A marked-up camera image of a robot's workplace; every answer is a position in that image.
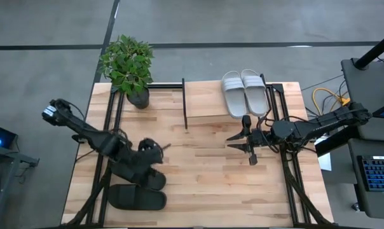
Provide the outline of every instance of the desk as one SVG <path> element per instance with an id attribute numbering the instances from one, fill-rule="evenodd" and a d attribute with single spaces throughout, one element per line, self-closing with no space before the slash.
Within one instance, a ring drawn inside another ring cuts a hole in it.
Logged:
<path id="1" fill-rule="evenodd" d="M 283 85 L 289 114 L 306 118 L 299 83 Z M 95 128 L 103 127 L 110 87 L 109 83 L 98 83 L 93 89 L 87 122 Z M 258 164 L 250 166 L 248 155 L 225 147 L 225 140 L 242 126 L 240 120 L 224 113 L 220 81 L 186 83 L 186 93 L 187 130 L 181 90 L 150 90 L 150 105 L 145 110 L 125 101 L 120 127 L 134 147 L 144 137 L 161 145 L 172 143 L 164 152 L 164 164 L 154 166 L 167 177 L 162 190 L 167 194 L 167 206 L 161 211 L 122 211 L 107 204 L 104 226 L 292 226 L 280 155 L 267 147 L 256 148 Z M 82 145 L 78 156 L 90 150 Z M 97 154 L 92 153 L 75 165 L 63 223 L 72 219 L 89 197 L 96 161 Z M 316 154 L 301 152 L 299 163 L 307 195 L 324 217 L 333 221 Z M 112 176 L 111 184 L 121 183 L 126 181 Z M 295 200 L 302 217 L 299 198 Z"/>

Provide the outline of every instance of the pair of sandals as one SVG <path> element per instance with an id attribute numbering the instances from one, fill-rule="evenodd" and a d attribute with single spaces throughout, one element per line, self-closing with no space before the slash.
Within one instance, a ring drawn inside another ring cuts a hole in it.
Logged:
<path id="1" fill-rule="evenodd" d="M 139 144 L 139 152 L 144 148 L 162 148 L 152 139 L 144 139 Z M 134 184 L 115 184 L 109 188 L 109 203 L 121 210 L 157 211 L 167 204 L 167 196 L 160 191 L 167 183 L 164 174 L 151 168 L 149 164 L 127 165 L 116 162 L 111 167 L 113 174 Z"/>
<path id="2" fill-rule="evenodd" d="M 247 114 L 247 107 L 254 116 L 267 113 L 266 85 L 255 71 L 245 69 L 226 73 L 222 78 L 222 90 L 230 116 L 241 118 Z"/>

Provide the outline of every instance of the concrete floor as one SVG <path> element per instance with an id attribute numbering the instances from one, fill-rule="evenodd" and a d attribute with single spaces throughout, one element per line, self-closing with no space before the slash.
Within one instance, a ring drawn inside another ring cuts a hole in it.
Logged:
<path id="1" fill-rule="evenodd" d="M 102 44 L 112 5 L 113 0 L 0 0 L 0 45 Z M 384 0 L 121 0 L 112 39 L 119 34 L 150 43 L 379 41 Z M 267 81 L 298 81 L 308 88 L 339 76 L 340 60 L 370 48 L 155 50 L 151 70 L 155 81 L 164 82 L 218 80 L 230 70 L 248 68 L 264 73 Z M 41 158 L 23 185 L 13 184 L 0 228 L 59 224 L 78 145 L 71 131 L 47 124 L 41 112 L 59 97 L 86 110 L 99 53 L 0 51 L 0 126 L 20 136 L 22 152 Z M 342 81 L 318 87 L 337 91 Z M 316 111 L 314 88 L 304 90 L 303 97 Z M 318 104 L 325 96 L 317 94 Z M 327 191 L 335 222 L 384 228 L 384 220 L 350 209 L 352 185 L 327 182 Z"/>

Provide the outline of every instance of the black plant pot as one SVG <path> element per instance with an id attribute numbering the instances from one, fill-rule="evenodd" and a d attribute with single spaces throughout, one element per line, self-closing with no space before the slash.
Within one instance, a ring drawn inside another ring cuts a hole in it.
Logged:
<path id="1" fill-rule="evenodd" d="M 141 92 L 133 92 L 132 95 L 127 94 L 127 99 L 138 109 L 147 108 L 149 105 L 148 88 L 144 88 Z"/>

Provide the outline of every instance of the wooden plank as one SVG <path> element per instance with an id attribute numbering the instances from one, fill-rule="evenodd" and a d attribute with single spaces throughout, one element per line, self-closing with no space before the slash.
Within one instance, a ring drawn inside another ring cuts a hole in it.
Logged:
<path id="1" fill-rule="evenodd" d="M 283 84 L 289 114 L 306 118 L 299 84 Z M 199 92 L 204 92 L 202 85 L 210 89 L 207 82 L 187 85 L 189 92 L 194 89 L 192 85 L 198 87 Z M 102 92 L 102 87 L 107 88 L 106 85 L 96 84 L 97 90 L 94 91 Z M 93 120 L 92 125 L 100 125 L 95 122 L 94 116 L 102 115 L 102 104 L 107 106 L 108 100 L 108 94 L 103 99 L 103 92 L 96 92 L 89 107 L 93 111 L 88 117 L 88 120 Z M 214 113 L 220 113 L 218 109 L 212 107 Z M 126 131 L 134 148 L 145 137 L 161 145 L 172 143 L 164 152 L 164 164 L 154 165 L 167 177 L 167 185 L 162 190 L 167 195 L 167 206 L 162 211 L 122 211 L 108 204 L 105 226 L 292 226 L 280 155 L 267 147 L 256 148 L 258 164 L 250 166 L 248 156 L 242 151 L 226 147 L 226 138 L 241 130 L 240 120 L 228 115 L 205 116 L 205 112 L 209 110 L 205 108 L 192 113 L 194 117 L 188 118 L 189 128 L 185 130 L 180 90 L 152 90 L 150 106 L 141 111 L 125 101 L 120 127 Z M 81 146 L 79 155 L 88 150 L 88 146 Z M 89 196 L 95 162 L 96 154 L 91 154 L 76 164 L 63 223 L 73 218 Z M 316 154 L 301 152 L 299 163 L 307 195 L 317 209 L 332 221 Z M 127 183 L 112 177 L 111 184 Z M 295 201 L 301 214 L 298 197 Z"/>

